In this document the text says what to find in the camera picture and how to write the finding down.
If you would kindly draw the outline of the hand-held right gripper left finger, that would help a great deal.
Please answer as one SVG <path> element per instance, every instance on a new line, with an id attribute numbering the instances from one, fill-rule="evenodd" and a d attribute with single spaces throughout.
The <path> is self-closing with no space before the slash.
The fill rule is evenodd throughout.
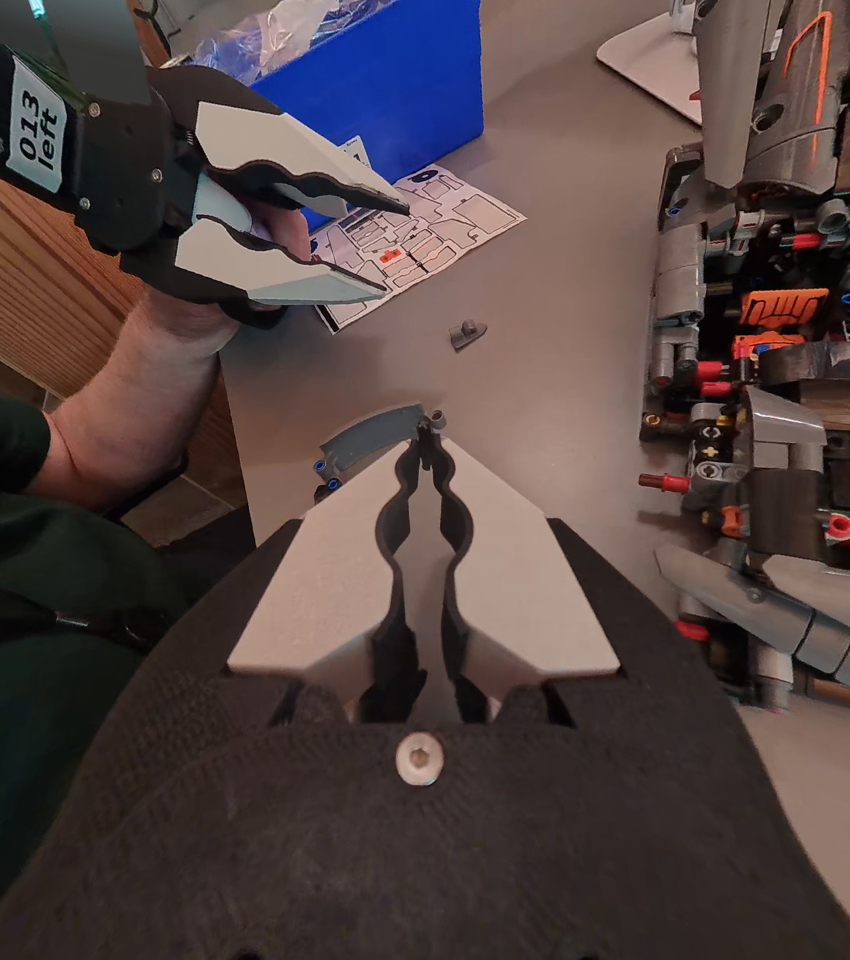
<path id="1" fill-rule="evenodd" d="M 396 552 L 410 532 L 420 454 L 404 440 L 301 519 L 227 666 L 355 702 L 364 722 L 401 723 L 422 692 Z"/>

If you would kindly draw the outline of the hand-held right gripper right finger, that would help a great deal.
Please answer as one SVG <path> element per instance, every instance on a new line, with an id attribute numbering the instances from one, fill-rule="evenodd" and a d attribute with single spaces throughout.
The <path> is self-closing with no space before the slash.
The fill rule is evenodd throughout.
<path id="1" fill-rule="evenodd" d="M 442 651 L 464 723 L 519 687 L 610 677 L 621 662 L 546 515 L 447 438 L 431 443 L 451 546 Z"/>

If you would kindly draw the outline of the wooden cabinet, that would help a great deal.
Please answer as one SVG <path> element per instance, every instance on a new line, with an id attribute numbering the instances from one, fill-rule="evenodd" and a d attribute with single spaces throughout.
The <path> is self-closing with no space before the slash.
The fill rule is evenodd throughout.
<path id="1" fill-rule="evenodd" d="M 112 358 L 142 294 L 143 284 L 120 279 L 118 268 L 80 238 L 66 214 L 0 181 L 1 362 L 63 402 Z M 187 479 L 239 506 L 237 446 L 218 381 L 219 361 L 178 467 L 186 464 Z"/>

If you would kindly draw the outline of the white sticker sheet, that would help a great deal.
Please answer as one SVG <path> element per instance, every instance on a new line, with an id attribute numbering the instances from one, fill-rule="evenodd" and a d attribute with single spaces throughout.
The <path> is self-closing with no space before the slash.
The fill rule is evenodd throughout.
<path id="1" fill-rule="evenodd" d="M 386 288 L 385 296 L 372 301 L 317 306 L 332 334 L 526 220 L 437 164 L 395 186 L 405 196 L 408 215 L 353 208 L 311 234 L 318 258 Z"/>

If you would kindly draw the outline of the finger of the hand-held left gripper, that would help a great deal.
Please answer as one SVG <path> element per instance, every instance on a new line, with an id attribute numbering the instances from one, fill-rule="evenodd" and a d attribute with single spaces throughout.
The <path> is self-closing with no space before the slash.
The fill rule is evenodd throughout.
<path id="1" fill-rule="evenodd" d="M 409 214 L 392 184 L 288 113 L 200 102 L 196 114 L 194 136 L 209 167 L 251 197 L 329 219 L 348 208 Z"/>
<path id="2" fill-rule="evenodd" d="M 334 306 L 377 301 L 387 287 L 324 261 L 199 218 L 177 238 L 174 266 L 238 289 L 263 306 Z"/>

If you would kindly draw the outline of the blue plastic bin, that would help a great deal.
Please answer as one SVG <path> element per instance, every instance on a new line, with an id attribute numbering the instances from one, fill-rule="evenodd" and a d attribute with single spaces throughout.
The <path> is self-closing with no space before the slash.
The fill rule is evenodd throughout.
<path id="1" fill-rule="evenodd" d="M 251 86 L 391 183 L 480 137 L 479 1 L 394 1 Z"/>

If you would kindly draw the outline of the white booklet stand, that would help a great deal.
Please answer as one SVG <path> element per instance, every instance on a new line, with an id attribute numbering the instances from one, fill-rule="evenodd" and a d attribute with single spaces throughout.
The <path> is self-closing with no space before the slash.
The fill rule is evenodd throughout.
<path id="1" fill-rule="evenodd" d="M 695 1 L 672 1 L 667 13 L 603 43 L 596 57 L 601 65 L 700 126 L 694 18 Z"/>

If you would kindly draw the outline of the person's left hand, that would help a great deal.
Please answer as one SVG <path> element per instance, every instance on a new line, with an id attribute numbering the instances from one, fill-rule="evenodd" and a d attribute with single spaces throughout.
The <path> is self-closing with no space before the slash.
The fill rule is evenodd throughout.
<path id="1" fill-rule="evenodd" d="M 238 331 L 239 322 L 215 304 L 190 303 L 144 285 L 93 385 L 112 378 L 134 408 L 192 420 L 214 387 L 217 354 Z"/>

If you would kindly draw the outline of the clear plastic bags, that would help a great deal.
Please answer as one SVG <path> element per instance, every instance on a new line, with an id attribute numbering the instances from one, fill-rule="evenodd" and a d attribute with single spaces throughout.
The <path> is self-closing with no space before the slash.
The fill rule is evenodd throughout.
<path id="1" fill-rule="evenodd" d="M 386 1 L 159 2 L 167 66 L 198 65 L 250 85 L 387 6 Z"/>

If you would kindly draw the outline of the dark curved lego panel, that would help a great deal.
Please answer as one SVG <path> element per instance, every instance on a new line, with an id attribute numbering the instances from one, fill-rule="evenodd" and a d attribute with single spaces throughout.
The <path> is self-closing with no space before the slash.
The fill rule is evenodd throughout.
<path id="1" fill-rule="evenodd" d="M 440 409 L 429 410 L 422 403 L 385 409 L 343 427 L 319 446 L 321 455 L 313 470 L 320 478 L 313 494 L 315 505 L 340 489 L 373 455 L 403 441 L 413 441 L 424 431 L 439 433 L 447 426 Z"/>

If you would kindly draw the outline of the person's dark green top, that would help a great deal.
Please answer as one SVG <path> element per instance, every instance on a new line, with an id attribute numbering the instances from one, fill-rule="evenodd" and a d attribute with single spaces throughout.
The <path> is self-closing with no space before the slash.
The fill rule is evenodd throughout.
<path id="1" fill-rule="evenodd" d="M 154 549 L 95 513 L 0 491 L 0 590 L 68 615 L 172 623 L 253 547 L 247 508 Z M 0 897 L 142 657 L 74 630 L 0 638 Z"/>

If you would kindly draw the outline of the person's left forearm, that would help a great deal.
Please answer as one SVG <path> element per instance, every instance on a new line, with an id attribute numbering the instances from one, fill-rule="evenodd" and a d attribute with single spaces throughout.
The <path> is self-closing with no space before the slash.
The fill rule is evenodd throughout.
<path id="1" fill-rule="evenodd" d="M 215 362 L 107 364 L 50 413 L 0 395 L 0 498 L 89 508 L 128 500 L 181 462 Z"/>

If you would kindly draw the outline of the grey lego car model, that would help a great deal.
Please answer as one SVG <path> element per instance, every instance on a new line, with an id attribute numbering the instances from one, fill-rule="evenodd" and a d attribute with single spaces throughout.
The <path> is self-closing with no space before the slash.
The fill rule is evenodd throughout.
<path id="1" fill-rule="evenodd" d="M 850 2 L 689 11 L 700 138 L 657 213 L 643 442 L 715 541 L 659 547 L 676 628 L 742 702 L 850 698 Z"/>

